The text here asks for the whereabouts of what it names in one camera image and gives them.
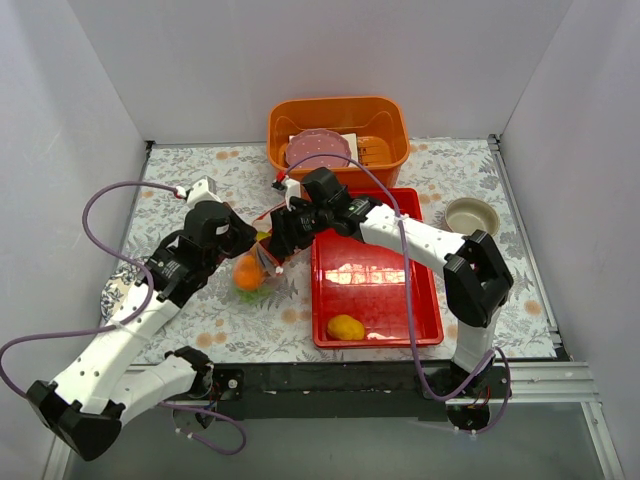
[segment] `floral tablecloth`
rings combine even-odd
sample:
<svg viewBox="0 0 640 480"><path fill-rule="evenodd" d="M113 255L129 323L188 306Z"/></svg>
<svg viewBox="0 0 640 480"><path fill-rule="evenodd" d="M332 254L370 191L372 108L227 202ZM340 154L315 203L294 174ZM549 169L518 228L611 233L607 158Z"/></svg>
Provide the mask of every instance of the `floral tablecloth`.
<svg viewBox="0 0 640 480"><path fill-rule="evenodd" d="M216 181L218 195L251 222L282 197L271 188L273 170L265 146L154 148L144 179L189 186L203 175ZM443 227L448 202L475 197L491 204L500 216L498 247L515 278L510 300L502 309L495 344L509 357L553 357L547 316L534 285L525 249L516 232L494 160L484 140L415 139L396 186L419 193L424 221ZM162 191L142 189L132 216L124 251L146 258L158 242L181 228L187 207ZM183 345L204 351L217 363L330 362L407 360L408 349L320 350L311 338L309 252L295 256L284 279L260 301L248 302L232 288L231 262L225 262L184 309L164 326L135 363L153 364ZM120 265L102 295L102 314L119 308L134 278ZM436 278L444 341L421 349L429 359L451 358L458 333L449 312L444 283Z"/></svg>

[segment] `small bowl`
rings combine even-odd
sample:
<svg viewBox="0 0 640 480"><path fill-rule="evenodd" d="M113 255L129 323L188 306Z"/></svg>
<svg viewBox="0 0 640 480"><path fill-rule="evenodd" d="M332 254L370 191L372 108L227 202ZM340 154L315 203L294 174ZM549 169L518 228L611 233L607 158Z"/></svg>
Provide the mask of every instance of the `small bowl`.
<svg viewBox="0 0 640 480"><path fill-rule="evenodd" d="M458 198L444 212L444 219L452 232L471 235L476 230L484 230L495 236L500 229L500 217L486 202L477 198Z"/></svg>

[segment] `orange fruit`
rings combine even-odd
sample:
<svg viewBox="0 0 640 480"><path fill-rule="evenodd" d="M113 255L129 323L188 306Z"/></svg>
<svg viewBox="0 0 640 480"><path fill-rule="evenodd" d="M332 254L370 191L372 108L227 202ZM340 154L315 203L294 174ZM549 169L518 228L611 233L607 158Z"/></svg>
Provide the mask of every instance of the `orange fruit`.
<svg viewBox="0 0 640 480"><path fill-rule="evenodd" d="M327 333L336 340L364 340L366 331L362 322L351 315L337 315L329 320Z"/></svg>
<svg viewBox="0 0 640 480"><path fill-rule="evenodd" d="M233 283L236 287L253 292L260 288L264 279L264 270L251 253L238 258L233 267Z"/></svg>

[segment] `yellow fruit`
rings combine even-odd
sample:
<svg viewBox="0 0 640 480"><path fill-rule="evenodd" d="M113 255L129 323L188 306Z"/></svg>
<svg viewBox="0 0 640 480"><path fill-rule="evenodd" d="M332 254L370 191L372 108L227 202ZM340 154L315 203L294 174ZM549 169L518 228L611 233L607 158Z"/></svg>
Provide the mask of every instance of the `yellow fruit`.
<svg viewBox="0 0 640 480"><path fill-rule="evenodd" d="M336 340L363 340L364 325L350 315L337 315L329 320L327 333Z"/></svg>

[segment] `orange plastic basket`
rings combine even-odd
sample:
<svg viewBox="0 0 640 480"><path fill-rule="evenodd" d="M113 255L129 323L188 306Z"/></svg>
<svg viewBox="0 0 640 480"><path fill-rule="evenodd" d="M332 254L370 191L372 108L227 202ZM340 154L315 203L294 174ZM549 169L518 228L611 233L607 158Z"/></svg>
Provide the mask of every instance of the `orange plastic basket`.
<svg viewBox="0 0 640 480"><path fill-rule="evenodd" d="M326 128L340 134L355 133L358 157L387 187L393 187L409 156L409 138L402 110L383 97L335 97L289 100L269 114L267 155L276 172L287 168L285 150L289 136L310 128ZM351 188L374 188L367 174L355 166L334 168L340 182ZM296 168L291 177L300 180L310 170Z"/></svg>

